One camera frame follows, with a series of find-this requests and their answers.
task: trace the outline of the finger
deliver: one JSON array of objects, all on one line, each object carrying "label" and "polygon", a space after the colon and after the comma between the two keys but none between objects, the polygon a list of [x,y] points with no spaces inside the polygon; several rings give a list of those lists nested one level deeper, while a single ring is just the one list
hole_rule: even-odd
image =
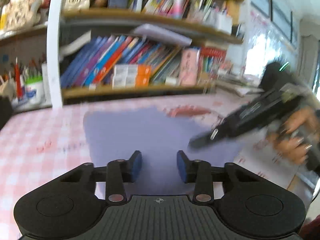
[{"label": "finger", "polygon": [[291,160],[292,162],[294,162],[295,164],[300,164],[301,160],[303,158],[306,158],[306,155],[308,152],[307,147],[308,147],[308,145],[303,144],[303,145],[295,148],[287,155],[288,159]]},{"label": "finger", "polygon": [[294,112],[285,122],[287,133],[294,132],[300,125],[304,124],[309,118],[314,115],[314,111],[310,107],[305,107]]},{"label": "finger", "polygon": [[308,157],[307,156],[303,156],[300,160],[296,161],[295,164],[303,164],[303,162],[307,159]]},{"label": "finger", "polygon": [[276,150],[282,152],[284,155],[290,154],[303,141],[303,138],[291,138],[289,140],[282,140],[276,146]]},{"label": "finger", "polygon": [[314,112],[312,112],[308,116],[306,124],[307,124],[308,128],[310,128],[311,132],[316,132],[320,128],[320,122],[318,120],[318,117],[314,114]]},{"label": "finger", "polygon": [[278,138],[278,134],[276,134],[276,133],[270,133],[267,135],[267,140],[272,144],[277,143],[276,142],[277,138]]}]

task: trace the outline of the circular pad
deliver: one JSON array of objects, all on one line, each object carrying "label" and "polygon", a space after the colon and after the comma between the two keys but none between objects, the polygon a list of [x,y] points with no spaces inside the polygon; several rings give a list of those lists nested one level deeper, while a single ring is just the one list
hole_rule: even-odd
[{"label": "circular pad", "polygon": [[73,209],[74,203],[71,198],[62,195],[43,198],[37,204],[38,211],[48,217],[58,217]]},{"label": "circular pad", "polygon": [[13,214],[23,235],[66,239],[91,228],[102,210],[102,202],[94,194],[67,182],[42,186],[24,195]]},{"label": "circular pad", "polygon": [[261,182],[233,188],[220,199],[218,212],[231,229],[265,238],[297,231],[306,216],[305,206],[295,194]]}]

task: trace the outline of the hand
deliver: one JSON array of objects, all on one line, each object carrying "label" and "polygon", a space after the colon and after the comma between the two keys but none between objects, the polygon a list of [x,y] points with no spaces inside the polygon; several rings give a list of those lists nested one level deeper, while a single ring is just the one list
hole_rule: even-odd
[{"label": "hand", "polygon": [[[302,124],[307,127],[310,133],[314,133],[314,139],[318,142],[320,139],[320,122],[316,117],[314,110],[310,107],[305,107],[299,111],[296,111],[284,123],[286,129],[288,130],[288,134],[294,132]],[[276,151],[280,152],[284,157],[287,157],[295,164],[301,164],[307,158],[306,154],[308,152],[309,145],[301,144],[303,138],[295,137],[279,141],[278,134],[271,133],[268,135],[268,141],[273,144],[273,147]]]}]

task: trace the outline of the orange book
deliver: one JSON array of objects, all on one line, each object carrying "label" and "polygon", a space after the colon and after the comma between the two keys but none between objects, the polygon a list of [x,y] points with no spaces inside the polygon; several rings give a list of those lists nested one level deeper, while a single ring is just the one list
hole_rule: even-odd
[{"label": "orange book", "polygon": [[148,65],[139,65],[137,76],[147,76],[150,77],[151,75],[151,66]]},{"label": "orange book", "polygon": [[149,77],[148,76],[136,76],[135,87],[146,87],[149,85]]},{"label": "orange book", "polygon": [[120,47],[114,52],[114,54],[110,57],[110,59],[104,64],[103,68],[96,75],[93,84],[97,84],[101,82],[104,77],[109,73],[110,69],[117,63],[117,61],[121,58],[122,52],[129,45],[129,43],[133,40],[131,36],[127,37],[125,41],[120,45]]}]

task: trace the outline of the red pencil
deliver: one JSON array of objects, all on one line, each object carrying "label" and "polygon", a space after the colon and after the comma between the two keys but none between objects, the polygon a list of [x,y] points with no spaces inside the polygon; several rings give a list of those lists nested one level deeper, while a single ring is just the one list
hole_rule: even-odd
[{"label": "red pencil", "polygon": [[20,70],[18,66],[18,58],[16,58],[16,65],[14,67],[15,79],[17,83],[17,97],[18,100],[22,99],[22,88],[20,83]]}]

